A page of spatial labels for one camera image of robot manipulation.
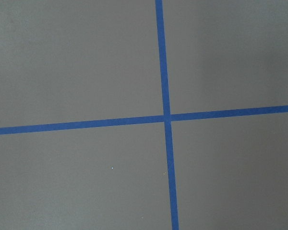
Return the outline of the blue tape strip crosswise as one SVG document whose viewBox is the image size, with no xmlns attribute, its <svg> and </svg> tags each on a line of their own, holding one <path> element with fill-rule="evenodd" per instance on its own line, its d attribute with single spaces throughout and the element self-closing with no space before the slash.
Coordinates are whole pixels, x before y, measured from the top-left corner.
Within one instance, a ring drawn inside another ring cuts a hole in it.
<svg viewBox="0 0 288 230">
<path fill-rule="evenodd" d="M 288 105 L 173 114 L 170 116 L 168 120 L 171 122 L 176 122 L 186 120 L 201 120 L 201 119 L 249 116 L 249 115 L 265 115 L 276 113 L 288 113 Z M 58 130 L 94 128 L 94 127 L 109 127 L 109 126 L 112 127 L 123 125 L 163 123 L 166 120 L 167 119 L 163 115 L 153 115 L 153 116 L 115 118 L 115 119 L 41 124 L 41 125 L 29 125 L 29 126 L 14 126 L 14 127 L 11 126 L 11 127 L 0 127 L 0 135 L 48 132 Z"/>
</svg>

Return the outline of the blue tape strip lengthwise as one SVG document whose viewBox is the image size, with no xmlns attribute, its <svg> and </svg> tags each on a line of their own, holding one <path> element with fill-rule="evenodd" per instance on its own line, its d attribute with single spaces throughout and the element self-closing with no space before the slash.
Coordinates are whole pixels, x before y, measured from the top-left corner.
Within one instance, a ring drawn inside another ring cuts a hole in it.
<svg viewBox="0 0 288 230">
<path fill-rule="evenodd" d="M 161 75 L 162 105 L 163 105 L 165 143 L 166 143 L 167 168 L 168 168 L 171 225 L 173 230 L 178 230 L 179 216 L 177 206 L 175 163 L 174 163 L 173 138 L 172 138 L 172 126 L 171 126 L 163 2 L 161 0 L 156 0 L 155 7 L 156 7 L 156 24 L 157 24 L 159 63 L 160 63 L 160 75 Z"/>
</svg>

